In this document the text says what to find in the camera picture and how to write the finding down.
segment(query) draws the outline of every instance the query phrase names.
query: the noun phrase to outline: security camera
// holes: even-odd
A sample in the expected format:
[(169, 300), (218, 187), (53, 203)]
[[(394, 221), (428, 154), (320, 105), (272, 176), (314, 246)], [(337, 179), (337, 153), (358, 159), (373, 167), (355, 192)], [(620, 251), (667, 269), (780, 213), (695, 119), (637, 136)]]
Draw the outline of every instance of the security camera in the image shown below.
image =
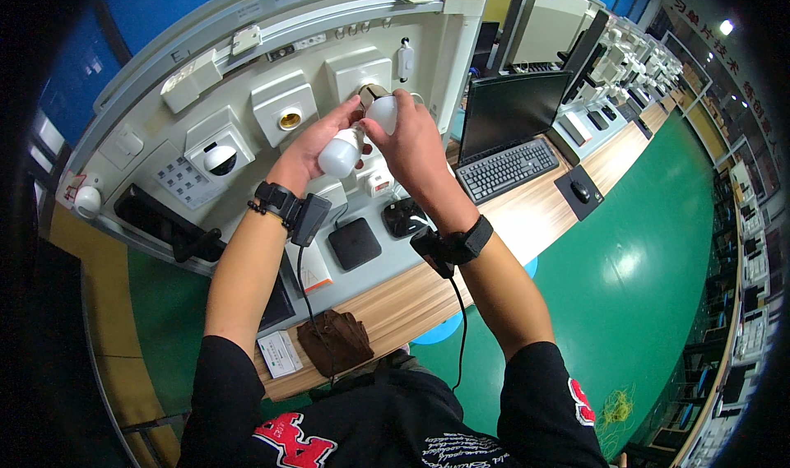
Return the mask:
[(230, 174), (236, 166), (236, 150), (230, 146), (216, 146), (205, 152), (203, 166), (217, 177)]

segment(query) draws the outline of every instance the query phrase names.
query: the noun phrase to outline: wrist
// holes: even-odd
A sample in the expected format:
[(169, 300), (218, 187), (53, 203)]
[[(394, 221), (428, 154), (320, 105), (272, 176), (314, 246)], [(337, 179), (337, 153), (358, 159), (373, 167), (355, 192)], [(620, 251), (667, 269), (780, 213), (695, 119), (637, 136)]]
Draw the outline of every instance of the wrist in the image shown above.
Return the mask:
[(287, 188), (296, 197), (304, 197), (307, 182), (310, 181), (310, 173), (307, 171), (307, 167), (291, 157), (288, 151), (285, 151), (266, 175), (266, 181)]
[(438, 180), (418, 188), (415, 200), (435, 223), (440, 235), (468, 232), (480, 217), (477, 206), (451, 175)]

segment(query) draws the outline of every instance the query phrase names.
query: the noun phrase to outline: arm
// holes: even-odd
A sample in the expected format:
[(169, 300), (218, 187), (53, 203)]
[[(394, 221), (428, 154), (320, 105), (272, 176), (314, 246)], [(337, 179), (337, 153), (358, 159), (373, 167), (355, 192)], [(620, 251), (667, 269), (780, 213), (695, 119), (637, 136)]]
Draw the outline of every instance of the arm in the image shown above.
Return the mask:
[[(322, 174), (318, 155), (341, 128), (348, 128), (360, 104), (354, 96), (311, 125), (277, 159), (266, 176), (301, 197), (307, 182)], [(277, 279), (287, 236), (282, 220), (248, 211), (231, 236), (209, 288), (204, 336), (216, 335), (237, 344), (250, 357), (255, 334)]]
[[(479, 211), (446, 167), (436, 125), (423, 105), (396, 90), (397, 125), (388, 136), (376, 122), (361, 120), (393, 176), (436, 223), (439, 232), (468, 231)], [(480, 315), (508, 361), (522, 347), (554, 342), (546, 303), (535, 283), (494, 233), (477, 259), (460, 268)]]

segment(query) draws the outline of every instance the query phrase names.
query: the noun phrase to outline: mouse pad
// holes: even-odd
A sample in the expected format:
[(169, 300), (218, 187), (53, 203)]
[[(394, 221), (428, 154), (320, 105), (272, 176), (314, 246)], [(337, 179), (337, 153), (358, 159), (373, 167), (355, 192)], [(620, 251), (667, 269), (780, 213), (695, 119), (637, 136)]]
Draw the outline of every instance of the mouse pad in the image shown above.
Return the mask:
[(365, 218), (331, 232), (327, 238), (335, 251), (337, 262), (346, 271), (362, 266), (381, 255), (381, 246)]
[[(590, 193), (590, 202), (587, 204), (582, 203), (576, 197), (574, 191), (570, 189), (570, 182), (574, 180), (587, 187), (587, 190)], [(561, 192), (562, 196), (565, 197), (565, 200), (570, 205), (570, 208), (574, 210), (574, 214), (579, 219), (579, 221), (587, 218), (587, 216), (589, 216), (589, 214), (592, 213), (599, 204), (604, 202), (603, 194), (601, 194), (598, 190), (598, 187), (593, 184), (589, 175), (587, 175), (587, 172), (581, 165), (578, 165), (577, 167), (570, 170), (567, 174), (559, 177), (554, 181), (554, 185), (557, 186), (559, 192)]]

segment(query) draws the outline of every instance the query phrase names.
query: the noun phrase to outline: computer monitor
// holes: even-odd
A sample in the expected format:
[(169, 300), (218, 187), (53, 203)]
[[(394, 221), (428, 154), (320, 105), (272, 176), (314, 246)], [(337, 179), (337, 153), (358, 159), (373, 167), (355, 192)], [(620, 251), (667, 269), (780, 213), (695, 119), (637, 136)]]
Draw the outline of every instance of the computer monitor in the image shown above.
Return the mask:
[(534, 72), (469, 84), (458, 165), (463, 167), (546, 132), (572, 72)]
[(475, 45), (475, 53), (472, 55), (471, 67), (479, 71), (486, 68), (491, 50), (494, 48), (494, 40), (498, 30), (499, 23), (497, 21), (483, 21), (480, 24), (480, 32), (477, 35), (477, 44)]

